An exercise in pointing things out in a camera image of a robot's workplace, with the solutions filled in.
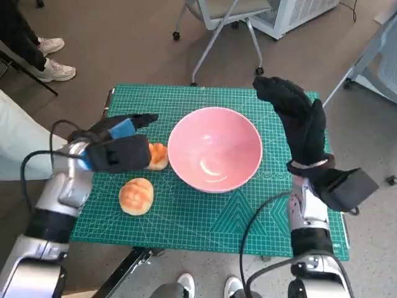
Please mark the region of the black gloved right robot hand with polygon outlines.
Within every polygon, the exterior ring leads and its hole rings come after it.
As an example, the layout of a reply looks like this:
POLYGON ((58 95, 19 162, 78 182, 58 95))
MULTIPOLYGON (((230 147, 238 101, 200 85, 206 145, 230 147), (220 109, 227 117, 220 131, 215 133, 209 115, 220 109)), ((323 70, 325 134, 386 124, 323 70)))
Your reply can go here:
POLYGON ((292 160, 310 166, 326 159, 326 116, 319 99, 311 101, 297 84, 279 77, 256 77, 257 98, 272 104, 285 131, 292 160))

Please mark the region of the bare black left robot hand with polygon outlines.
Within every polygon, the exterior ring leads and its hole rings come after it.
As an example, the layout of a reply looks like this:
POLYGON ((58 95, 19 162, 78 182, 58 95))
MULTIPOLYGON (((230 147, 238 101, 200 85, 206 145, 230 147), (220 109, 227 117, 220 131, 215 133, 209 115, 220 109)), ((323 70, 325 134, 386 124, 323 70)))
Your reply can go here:
POLYGON ((105 117, 94 124, 89 131, 96 134, 101 140, 115 140, 130 137, 140 128, 149 126, 158 120, 158 114, 127 114, 105 117))

